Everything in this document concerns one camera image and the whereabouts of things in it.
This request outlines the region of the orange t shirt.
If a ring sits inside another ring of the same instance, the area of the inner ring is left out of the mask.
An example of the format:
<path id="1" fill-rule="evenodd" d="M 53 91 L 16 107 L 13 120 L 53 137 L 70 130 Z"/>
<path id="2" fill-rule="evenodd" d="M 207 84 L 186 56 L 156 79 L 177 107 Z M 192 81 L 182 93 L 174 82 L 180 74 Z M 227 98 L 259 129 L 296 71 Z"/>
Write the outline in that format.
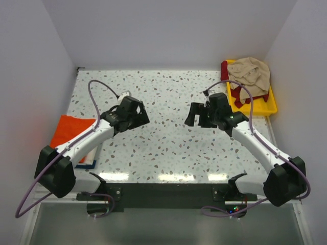
<path id="1" fill-rule="evenodd" d="M 89 128 L 95 121 L 95 119 L 80 119 L 68 115 L 62 115 L 50 142 L 50 147 L 56 148 L 57 146 L 75 138 Z"/>

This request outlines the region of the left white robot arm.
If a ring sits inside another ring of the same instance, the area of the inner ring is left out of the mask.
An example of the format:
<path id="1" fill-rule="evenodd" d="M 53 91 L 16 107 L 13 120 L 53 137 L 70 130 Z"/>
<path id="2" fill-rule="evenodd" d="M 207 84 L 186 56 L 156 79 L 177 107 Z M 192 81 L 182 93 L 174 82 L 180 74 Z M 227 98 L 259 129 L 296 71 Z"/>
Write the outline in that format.
<path id="1" fill-rule="evenodd" d="M 94 148 L 116 134 L 148 124 L 143 102 L 121 96 L 118 105 L 103 112 L 95 123 L 68 142 L 52 148 L 44 147 L 39 155 L 35 181 L 58 198 L 70 192 L 87 192 L 101 200 L 106 188 L 103 179 L 93 173 L 75 173 L 75 166 Z"/>

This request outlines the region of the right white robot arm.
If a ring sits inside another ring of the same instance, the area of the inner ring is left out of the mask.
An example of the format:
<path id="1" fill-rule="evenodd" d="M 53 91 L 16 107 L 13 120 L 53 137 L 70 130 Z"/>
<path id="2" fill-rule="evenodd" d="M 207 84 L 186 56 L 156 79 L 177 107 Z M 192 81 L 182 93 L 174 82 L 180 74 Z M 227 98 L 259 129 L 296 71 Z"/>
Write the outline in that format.
<path id="1" fill-rule="evenodd" d="M 227 193 L 232 200 L 256 194 L 279 207 L 309 190 L 305 162 L 280 151 L 254 128 L 250 118 L 233 112 L 224 93 L 207 95 L 205 103 L 192 102 L 184 123 L 194 126 L 196 116 L 198 126 L 219 128 L 246 147 L 267 173 L 264 178 L 239 174 L 229 179 Z"/>

